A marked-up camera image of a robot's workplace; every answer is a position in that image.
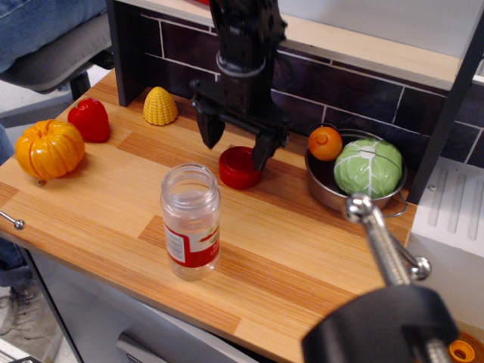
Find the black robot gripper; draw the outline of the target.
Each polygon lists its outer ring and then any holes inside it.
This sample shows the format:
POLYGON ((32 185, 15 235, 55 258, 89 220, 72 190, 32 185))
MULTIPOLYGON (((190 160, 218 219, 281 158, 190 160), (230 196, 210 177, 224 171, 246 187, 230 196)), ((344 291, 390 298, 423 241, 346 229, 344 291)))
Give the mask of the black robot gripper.
POLYGON ((262 171, 275 151, 289 140, 289 116, 271 97, 275 59, 266 57, 262 65, 246 72, 217 57, 220 79, 192 79, 192 103, 203 143, 212 149, 233 123, 256 135, 254 169, 262 171))

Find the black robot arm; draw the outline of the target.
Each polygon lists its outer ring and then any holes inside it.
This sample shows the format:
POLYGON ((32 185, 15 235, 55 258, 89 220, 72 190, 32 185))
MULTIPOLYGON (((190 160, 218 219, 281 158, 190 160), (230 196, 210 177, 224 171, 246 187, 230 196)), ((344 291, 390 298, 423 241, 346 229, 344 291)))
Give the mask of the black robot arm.
POLYGON ((191 81, 200 134, 212 148, 226 123, 253 133, 253 165, 262 170, 289 138, 290 117, 271 96, 277 49, 287 24, 276 1, 211 1, 209 5, 219 36, 220 79, 191 81))

